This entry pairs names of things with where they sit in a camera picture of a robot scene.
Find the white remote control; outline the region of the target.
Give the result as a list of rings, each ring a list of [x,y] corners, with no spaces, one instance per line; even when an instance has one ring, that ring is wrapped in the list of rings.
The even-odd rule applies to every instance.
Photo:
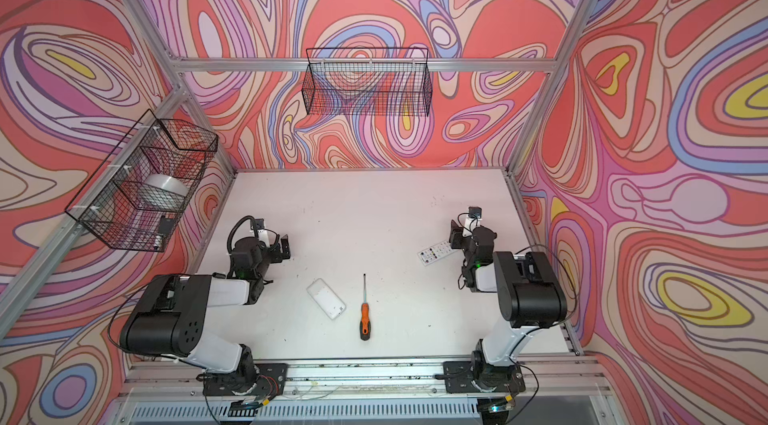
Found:
[[[453,249],[450,242],[445,240],[421,250],[417,253],[417,257],[424,266],[429,266],[454,252],[456,249]]]

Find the orange handled screwdriver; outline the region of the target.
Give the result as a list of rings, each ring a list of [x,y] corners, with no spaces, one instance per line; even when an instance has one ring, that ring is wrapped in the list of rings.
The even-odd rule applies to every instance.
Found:
[[[361,305],[361,319],[359,323],[360,339],[368,341],[371,335],[370,308],[367,300],[367,275],[363,274],[363,300]]]

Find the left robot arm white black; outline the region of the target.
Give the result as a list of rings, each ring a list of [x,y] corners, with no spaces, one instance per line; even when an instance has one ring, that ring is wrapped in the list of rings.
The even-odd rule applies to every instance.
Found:
[[[257,303],[269,266],[291,257],[279,234],[268,244],[258,236],[229,239],[230,269],[222,274],[158,275],[148,284],[123,325],[119,346],[149,357],[169,358],[201,370],[205,397],[255,396],[272,400],[284,391],[285,364],[259,366],[245,344],[229,341],[206,324],[215,308]]]

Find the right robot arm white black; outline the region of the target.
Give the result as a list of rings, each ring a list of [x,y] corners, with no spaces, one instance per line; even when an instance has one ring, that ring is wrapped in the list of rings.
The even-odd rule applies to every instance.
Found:
[[[488,227],[451,223],[450,247],[463,254],[459,288],[494,295],[500,318],[469,360],[443,363],[442,380],[450,394],[523,392],[519,353],[534,333],[560,325],[568,315],[566,294],[547,255],[497,251],[496,238]]]

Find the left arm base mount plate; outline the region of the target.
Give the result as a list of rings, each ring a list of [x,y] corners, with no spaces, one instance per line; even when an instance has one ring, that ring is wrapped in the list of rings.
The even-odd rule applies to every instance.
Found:
[[[197,379],[203,384],[203,394],[207,397],[274,398],[284,392],[287,371],[287,363],[261,363],[250,370],[227,374],[203,372]]]

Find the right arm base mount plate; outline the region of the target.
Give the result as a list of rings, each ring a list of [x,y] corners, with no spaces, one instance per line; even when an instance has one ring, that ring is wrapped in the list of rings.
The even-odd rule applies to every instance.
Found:
[[[446,361],[435,375],[449,394],[508,393],[516,396],[527,387],[518,364],[492,366],[471,361]]]

